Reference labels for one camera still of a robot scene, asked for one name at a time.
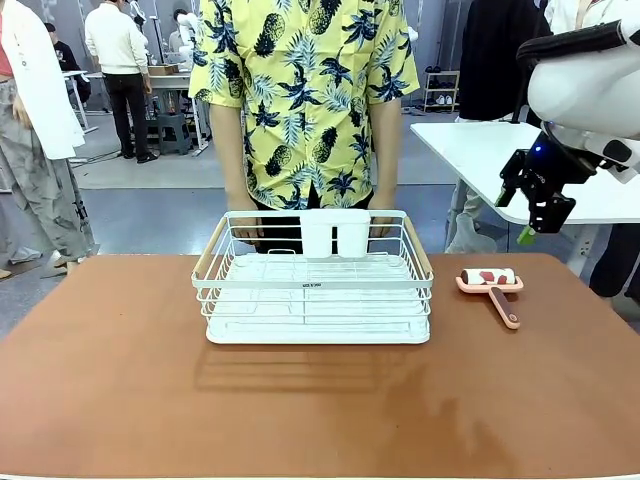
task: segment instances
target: person in white sweater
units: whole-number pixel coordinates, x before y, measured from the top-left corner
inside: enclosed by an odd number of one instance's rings
[[[147,163],[157,157],[149,151],[145,93],[151,93],[144,36],[122,12],[126,0],[105,0],[87,15],[85,42],[94,63],[100,65],[111,98],[113,118],[125,158]],[[133,118],[135,154],[129,133],[127,104]]]

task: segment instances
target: table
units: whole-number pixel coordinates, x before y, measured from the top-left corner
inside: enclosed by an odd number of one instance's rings
[[[432,256],[419,346],[213,345],[195,263],[90,258],[0,344],[0,476],[640,472],[640,337],[552,257]],[[455,286],[487,266],[526,285],[518,332]]]
[[[151,75],[151,88],[153,90],[189,90],[191,81],[191,73],[176,73],[173,75]],[[198,137],[198,149],[193,156],[200,155],[208,146],[206,138],[202,134],[200,126],[200,114],[198,113],[198,105],[195,98],[191,99],[193,107],[193,116],[196,124],[196,134]]]
[[[497,208],[494,202],[502,188],[500,171],[513,152],[533,145],[540,134],[539,129],[525,123],[512,125],[507,122],[422,123],[412,125],[411,129],[498,215],[511,223],[529,223],[528,202],[522,192],[516,193],[508,207]],[[455,228],[455,217],[464,204],[465,191],[458,190],[456,208],[449,216],[448,242]],[[607,172],[600,171],[583,185],[567,185],[563,193],[577,202],[566,222],[577,226],[567,265],[580,275],[600,225],[640,222],[640,210],[637,208],[640,204],[640,176],[622,185]]]
[[[87,73],[86,70],[74,70],[71,72],[64,72],[62,76],[65,81],[70,80],[71,85],[73,86],[73,93],[76,96],[76,102],[78,104],[78,110],[80,111],[80,117],[82,118],[82,128],[84,133],[91,133],[98,129],[98,127],[89,127],[89,122],[87,121],[87,114],[84,111],[84,105],[82,105],[82,101],[80,100],[80,94],[78,93],[78,84],[76,83],[75,76],[76,75],[84,75]]]

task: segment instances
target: jeans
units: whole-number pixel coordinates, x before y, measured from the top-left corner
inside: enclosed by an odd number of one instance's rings
[[[127,104],[133,118],[133,133],[136,137],[136,157],[144,158],[149,153],[147,144],[147,118],[144,82],[141,74],[104,75],[104,83],[109,92],[116,131],[120,139],[122,153],[133,154]]]

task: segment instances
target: black jacket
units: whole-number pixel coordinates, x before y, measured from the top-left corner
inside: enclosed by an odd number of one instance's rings
[[[53,48],[58,56],[58,62],[60,62],[60,70],[63,72],[72,72],[74,70],[80,70],[78,63],[76,62],[71,47],[63,42],[56,43]]]
[[[523,81],[518,48],[534,36],[540,12],[533,0],[474,0],[462,39],[460,116],[496,120],[515,109]],[[541,18],[538,36],[551,35]]]
[[[73,56],[73,52],[71,51],[71,47],[64,42],[58,41],[54,46],[54,50],[56,51],[56,55],[58,56],[58,62],[60,62],[60,70],[63,72],[73,72],[82,70],[78,66],[78,62],[76,62],[75,57]],[[78,85],[78,94],[80,95],[80,101],[82,103],[89,100],[91,96],[91,84],[83,80],[80,75],[75,76],[76,83]]]

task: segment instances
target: person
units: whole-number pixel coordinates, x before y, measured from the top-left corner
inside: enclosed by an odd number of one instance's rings
[[[139,164],[155,160],[147,142],[145,93],[151,93],[151,79],[143,35],[131,17],[122,12],[125,0],[105,0],[87,15],[85,42],[94,63],[104,74],[113,118],[124,158]],[[131,143],[127,104],[133,118],[135,155]]]
[[[44,26],[47,28],[47,32],[49,32],[49,37],[51,37],[51,43],[56,51],[58,62],[60,62],[60,69],[63,72],[77,72],[82,70],[78,65],[78,62],[76,62],[76,58],[73,55],[71,47],[64,42],[61,42],[58,38],[55,25],[52,23],[45,23]],[[80,101],[85,103],[91,96],[91,83],[82,78],[82,75],[76,75],[73,79],[75,80],[78,88]]]
[[[456,122],[511,120],[525,80],[516,61],[518,49],[534,36],[550,34],[533,0],[474,0],[462,37],[460,116]],[[467,192],[466,200],[455,218],[455,235],[446,253],[495,252],[495,241],[475,229],[484,201],[462,180],[456,186],[452,210],[457,207],[459,189],[462,195]]]
[[[37,15],[0,0],[0,39],[0,168],[39,240],[60,253],[56,266],[69,270],[95,243],[67,160],[84,143],[82,129]]]
[[[393,209],[400,98],[419,87],[403,2],[213,0],[201,15],[190,95],[211,104],[228,208]],[[265,228],[274,222],[289,228]],[[259,223],[236,221],[236,235],[255,240]],[[272,241],[259,252],[300,251],[297,219],[261,228]]]
[[[545,14],[553,33],[559,34],[619,20],[628,3],[629,0],[550,0]],[[640,269],[634,272],[639,254],[640,225],[613,225],[607,248],[591,273],[591,290],[610,300],[622,292],[633,274],[625,296],[640,303]]]
[[[32,262],[42,257],[42,252],[21,245],[15,235],[15,227],[5,213],[0,201],[0,258],[11,265]],[[0,268],[0,280],[10,277],[11,271]]]
[[[180,25],[178,24],[178,16],[186,15],[186,14],[187,14],[187,11],[184,10],[183,8],[179,8],[175,12],[173,12],[173,21],[177,26],[177,30],[171,33],[171,35],[169,35],[169,50],[172,52],[177,53],[180,51],[180,47],[184,47],[184,42],[182,41],[182,35],[180,34]]]

